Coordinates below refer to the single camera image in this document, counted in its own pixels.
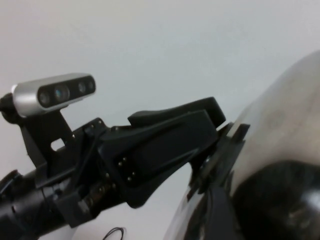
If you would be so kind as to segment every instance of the black bracket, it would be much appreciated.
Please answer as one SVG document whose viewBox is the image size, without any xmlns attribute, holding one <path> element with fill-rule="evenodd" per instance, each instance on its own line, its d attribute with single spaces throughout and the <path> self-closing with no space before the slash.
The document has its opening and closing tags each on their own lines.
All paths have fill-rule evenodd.
<svg viewBox="0 0 320 240">
<path fill-rule="evenodd" d="M 106 133 L 98 151 L 123 200 L 137 208 L 171 174 L 217 142 L 216 128 L 225 116 L 212 97 L 128 119 L 135 128 Z"/>
</svg>

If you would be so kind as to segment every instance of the screw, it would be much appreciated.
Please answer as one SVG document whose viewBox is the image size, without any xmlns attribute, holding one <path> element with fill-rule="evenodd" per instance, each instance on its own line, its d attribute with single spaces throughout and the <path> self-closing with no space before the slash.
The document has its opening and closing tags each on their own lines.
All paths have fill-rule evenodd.
<svg viewBox="0 0 320 240">
<path fill-rule="evenodd" d="M 104 186 L 102 186 L 102 187 L 99 188 L 99 192 L 100 192 L 100 193 L 104 194 L 105 191 L 106 191 L 106 190 L 105 190 L 105 187 L 104 187 Z"/>
</svg>

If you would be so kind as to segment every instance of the robotic arm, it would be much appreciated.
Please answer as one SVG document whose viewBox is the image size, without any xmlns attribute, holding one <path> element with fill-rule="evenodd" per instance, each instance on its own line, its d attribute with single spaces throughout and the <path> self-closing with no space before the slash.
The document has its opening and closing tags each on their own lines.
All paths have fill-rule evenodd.
<svg viewBox="0 0 320 240">
<path fill-rule="evenodd" d="M 208 156 L 218 145 L 239 153 L 246 126 L 228 138 L 231 123 L 217 131 L 225 116 L 211 98 L 161 111 L 131 115 L 129 126 L 108 127 L 96 118 L 71 131 L 61 108 L 92 95 L 88 74 L 68 74 L 16 85 L 0 100 L 3 117 L 20 127 L 35 170 L 17 170 L 0 182 L 0 238 L 36 240 L 64 225 L 72 228 L 95 219 L 101 211 L 126 202 L 141 207 L 184 164 L 192 166 L 189 198 L 208 183 L 216 162 Z M 51 143 L 62 139 L 54 151 Z M 221 166 L 219 186 L 235 156 Z"/>
</svg>

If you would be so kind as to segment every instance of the black cylinder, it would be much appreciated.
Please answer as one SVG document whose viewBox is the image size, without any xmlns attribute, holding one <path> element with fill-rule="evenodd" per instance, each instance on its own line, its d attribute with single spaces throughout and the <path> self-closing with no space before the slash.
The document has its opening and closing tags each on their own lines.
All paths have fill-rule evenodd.
<svg viewBox="0 0 320 240">
<path fill-rule="evenodd" d="M 54 200 L 66 182 L 37 189 L 35 172 L 16 180 L 9 192 L 0 196 L 0 239 L 38 239 L 65 225 Z"/>
</svg>

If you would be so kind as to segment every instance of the shiny surface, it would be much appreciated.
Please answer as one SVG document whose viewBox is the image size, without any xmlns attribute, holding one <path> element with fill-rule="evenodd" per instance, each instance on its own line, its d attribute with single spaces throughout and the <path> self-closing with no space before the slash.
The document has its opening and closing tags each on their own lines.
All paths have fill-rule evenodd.
<svg viewBox="0 0 320 240">
<path fill-rule="evenodd" d="M 244 236 L 320 239 L 320 51 L 282 74 L 234 127 L 243 123 L 231 195 Z"/>
<path fill-rule="evenodd" d="M 13 103 L 21 117 L 28 117 L 45 112 L 57 110 L 68 106 L 69 104 L 78 102 L 92 94 L 84 95 L 83 97 L 76 98 L 61 104 L 43 107 L 38 101 L 38 89 L 41 86 L 64 82 L 71 79 L 77 79 L 88 76 L 86 73 L 70 73 L 65 75 L 53 76 L 38 80 L 26 81 L 19 83 L 12 87 Z"/>
<path fill-rule="evenodd" d="M 320 166 L 320 51 L 289 68 L 235 122 L 249 124 L 231 194 L 263 167 L 285 160 Z"/>
</svg>

